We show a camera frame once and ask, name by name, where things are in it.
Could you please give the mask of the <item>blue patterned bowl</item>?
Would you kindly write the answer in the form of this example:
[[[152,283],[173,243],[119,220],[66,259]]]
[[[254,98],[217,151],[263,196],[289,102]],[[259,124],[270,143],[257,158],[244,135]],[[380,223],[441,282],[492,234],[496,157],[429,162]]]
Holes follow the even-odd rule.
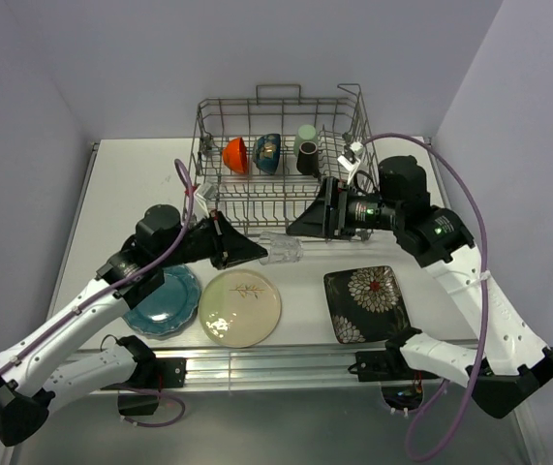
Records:
[[[265,134],[257,139],[253,148],[253,161],[260,171],[276,173],[280,163],[281,145],[280,134]]]

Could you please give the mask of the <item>light green plastic cup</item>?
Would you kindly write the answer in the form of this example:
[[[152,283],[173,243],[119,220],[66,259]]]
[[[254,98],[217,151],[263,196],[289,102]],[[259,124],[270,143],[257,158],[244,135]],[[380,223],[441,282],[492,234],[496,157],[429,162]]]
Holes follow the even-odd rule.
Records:
[[[300,146],[305,142],[318,143],[317,129],[311,124],[301,125],[294,137],[293,154],[298,155]]]

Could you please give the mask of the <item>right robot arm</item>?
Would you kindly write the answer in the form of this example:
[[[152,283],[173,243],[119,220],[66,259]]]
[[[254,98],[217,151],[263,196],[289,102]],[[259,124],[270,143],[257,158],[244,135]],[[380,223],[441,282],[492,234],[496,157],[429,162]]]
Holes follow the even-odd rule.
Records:
[[[484,348],[475,369],[475,351],[406,328],[386,341],[359,380],[429,373],[461,387],[472,385],[478,407],[504,418],[553,379],[553,347],[528,327],[484,270],[482,254],[459,216],[431,203],[426,172],[415,157],[389,157],[379,163],[378,174],[378,193],[367,195],[327,177],[287,234],[347,239],[358,230],[392,232],[401,249],[450,296]]]

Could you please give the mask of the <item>clear drinking glass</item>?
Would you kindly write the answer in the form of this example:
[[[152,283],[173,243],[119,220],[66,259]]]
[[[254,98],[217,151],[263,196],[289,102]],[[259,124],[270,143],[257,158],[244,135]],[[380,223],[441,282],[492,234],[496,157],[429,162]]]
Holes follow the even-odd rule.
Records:
[[[302,242],[294,236],[262,232],[258,244],[267,251],[267,256],[259,259],[261,265],[297,263],[303,258]]]

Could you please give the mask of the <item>black mug brown inside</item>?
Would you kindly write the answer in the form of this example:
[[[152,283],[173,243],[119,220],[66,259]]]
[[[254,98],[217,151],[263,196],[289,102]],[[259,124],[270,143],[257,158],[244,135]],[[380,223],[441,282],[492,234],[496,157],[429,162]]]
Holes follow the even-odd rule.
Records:
[[[296,168],[301,174],[315,178],[320,176],[319,149],[315,142],[305,141],[299,145]]]

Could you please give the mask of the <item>black floral square plate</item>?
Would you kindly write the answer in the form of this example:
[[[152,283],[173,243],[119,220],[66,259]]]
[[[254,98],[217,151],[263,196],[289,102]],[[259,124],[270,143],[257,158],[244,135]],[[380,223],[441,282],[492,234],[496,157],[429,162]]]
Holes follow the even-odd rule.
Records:
[[[330,272],[323,285],[341,344],[384,342],[410,326],[396,275],[387,265]]]

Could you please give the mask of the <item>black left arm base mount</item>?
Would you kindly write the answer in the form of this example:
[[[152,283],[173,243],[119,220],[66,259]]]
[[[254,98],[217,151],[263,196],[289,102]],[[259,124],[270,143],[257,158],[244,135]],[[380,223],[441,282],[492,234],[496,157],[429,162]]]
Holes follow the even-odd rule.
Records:
[[[185,383],[186,359],[184,357],[157,358],[152,368],[141,369],[144,374],[133,376],[123,386],[139,389],[182,388]],[[156,413],[163,405],[153,394],[119,394],[117,410],[122,416],[146,417]]]

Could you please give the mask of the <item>orange bowl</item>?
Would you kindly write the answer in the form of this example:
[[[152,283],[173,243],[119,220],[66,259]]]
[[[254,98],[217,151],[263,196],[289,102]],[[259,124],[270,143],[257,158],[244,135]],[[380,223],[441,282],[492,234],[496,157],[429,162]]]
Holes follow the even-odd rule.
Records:
[[[237,174],[248,172],[247,147],[243,138],[232,139],[222,153],[223,163]]]

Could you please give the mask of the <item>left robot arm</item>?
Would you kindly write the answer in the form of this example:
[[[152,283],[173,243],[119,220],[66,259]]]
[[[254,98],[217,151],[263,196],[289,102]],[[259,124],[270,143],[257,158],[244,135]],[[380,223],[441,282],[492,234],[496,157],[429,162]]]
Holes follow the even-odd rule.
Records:
[[[155,356],[135,336],[122,338],[101,356],[65,361],[98,330],[160,288],[165,268],[208,260],[223,270],[267,254],[218,210],[190,225],[172,205],[148,208],[121,250],[65,308],[0,353],[0,442],[20,444],[53,411],[99,388],[151,382]]]

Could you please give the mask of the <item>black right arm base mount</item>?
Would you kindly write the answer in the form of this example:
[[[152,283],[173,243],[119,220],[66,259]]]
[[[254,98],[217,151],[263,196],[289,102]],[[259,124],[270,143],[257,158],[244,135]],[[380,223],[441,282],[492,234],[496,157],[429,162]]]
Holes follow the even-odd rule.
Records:
[[[437,379],[429,372],[410,368],[393,350],[361,351],[348,373],[360,383],[379,383],[384,407],[392,415],[408,415],[422,407],[425,399],[423,382]]]

